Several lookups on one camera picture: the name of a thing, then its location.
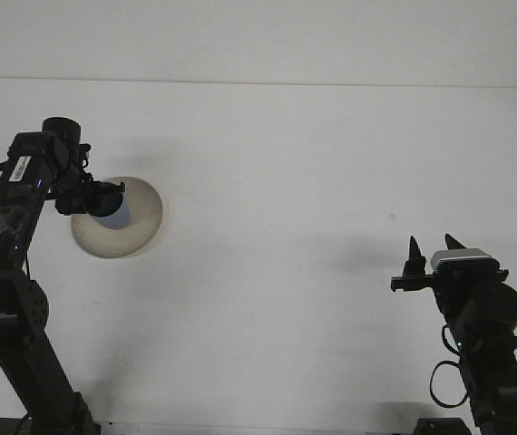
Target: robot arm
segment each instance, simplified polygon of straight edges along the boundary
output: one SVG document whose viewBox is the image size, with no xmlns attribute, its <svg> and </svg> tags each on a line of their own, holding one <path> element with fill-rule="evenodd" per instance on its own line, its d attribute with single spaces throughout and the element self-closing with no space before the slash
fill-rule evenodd
<svg viewBox="0 0 517 435">
<path fill-rule="evenodd" d="M 95 435 L 99 425 L 74 393 L 44 333 L 49 314 L 41 287 L 23 272 L 46 199 L 62 214 L 109 207 L 107 187 L 84 171 L 90 147 L 81 128 L 50 118 L 43 131 L 18 133 L 0 164 L 0 365 L 33 419 L 36 434 Z"/>
</svg>

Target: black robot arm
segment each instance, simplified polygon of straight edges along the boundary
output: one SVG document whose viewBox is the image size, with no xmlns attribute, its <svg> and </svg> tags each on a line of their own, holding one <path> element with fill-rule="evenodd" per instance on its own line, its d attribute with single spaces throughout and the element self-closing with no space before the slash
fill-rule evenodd
<svg viewBox="0 0 517 435">
<path fill-rule="evenodd" d="M 74 393 L 44 332 L 49 314 L 41 287 L 23 272 L 26 251 L 46 199 L 60 213 L 106 207 L 123 186 L 84 171 L 90 147 L 65 118 L 39 132 L 18 133 L 0 164 L 0 365 L 33 420 L 34 434 L 95 435 L 100 427 Z"/>
<path fill-rule="evenodd" d="M 446 245 L 432 257 L 433 273 L 427 275 L 412 237 L 403 275 L 392 278 L 392 290 L 434 289 L 456 344 L 457 350 L 449 348 L 459 356 L 474 423 L 483 435 L 517 435 L 517 292 L 503 283 L 508 271 L 496 259 L 450 235 Z M 446 431 L 448 421 L 431 419 L 441 431 L 429 431 L 425 422 L 418 424 L 417 435 L 452 433 Z"/>
</svg>

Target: barcode sticker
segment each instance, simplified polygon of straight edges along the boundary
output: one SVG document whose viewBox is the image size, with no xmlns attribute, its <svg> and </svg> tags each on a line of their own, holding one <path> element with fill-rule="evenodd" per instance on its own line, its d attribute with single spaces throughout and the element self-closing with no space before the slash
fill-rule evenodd
<svg viewBox="0 0 517 435">
<path fill-rule="evenodd" d="M 20 181 L 23 179 L 24 172 L 26 171 L 26 167 L 29 166 L 29 161 L 31 160 L 31 156 L 21 156 L 19 160 L 16 162 L 15 170 L 13 170 L 13 175 L 8 179 L 9 181 Z"/>
</svg>

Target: white wall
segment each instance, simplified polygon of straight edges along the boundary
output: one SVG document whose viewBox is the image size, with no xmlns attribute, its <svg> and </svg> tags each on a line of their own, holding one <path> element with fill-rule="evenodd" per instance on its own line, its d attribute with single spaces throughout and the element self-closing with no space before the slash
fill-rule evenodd
<svg viewBox="0 0 517 435">
<path fill-rule="evenodd" d="M 0 160 L 69 116 L 96 177 L 142 177 L 145 254 L 86 255 L 46 208 L 31 247 L 48 334 L 104 421 L 410 430 L 448 355 L 407 239 L 452 232 L 517 288 L 517 90 L 0 79 Z M 461 395 L 443 372 L 437 389 Z M 0 373 L 0 415 L 22 408 Z M 460 415 L 469 419 L 466 409 Z"/>
<path fill-rule="evenodd" d="M 517 288 L 517 89 L 498 87 L 517 87 L 508 0 L 0 1 L 0 160 L 68 116 L 96 177 L 142 177 L 164 200 L 134 258 L 86 255 L 51 207 L 35 234 L 47 332 L 95 417 L 469 421 L 429 400 L 448 357 L 431 293 L 389 278 L 410 235 L 430 256 L 451 232 Z M 462 395 L 452 371 L 436 389 Z M 22 413 L 0 372 L 0 415 Z"/>
<path fill-rule="evenodd" d="M 0 76 L 517 86 L 517 2 L 0 0 Z"/>
</svg>

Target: label sticker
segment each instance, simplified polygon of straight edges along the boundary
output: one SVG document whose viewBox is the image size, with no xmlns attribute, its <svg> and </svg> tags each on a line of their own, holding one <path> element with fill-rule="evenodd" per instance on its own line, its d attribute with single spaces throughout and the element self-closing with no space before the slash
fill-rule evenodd
<svg viewBox="0 0 517 435">
<path fill-rule="evenodd" d="M 30 160 L 31 156 L 19 157 L 19 160 L 16 162 L 15 170 L 13 170 L 13 175 L 11 175 L 11 178 L 8 180 L 12 182 L 23 179 L 24 172 L 26 171 L 26 167 L 29 166 Z"/>
</svg>

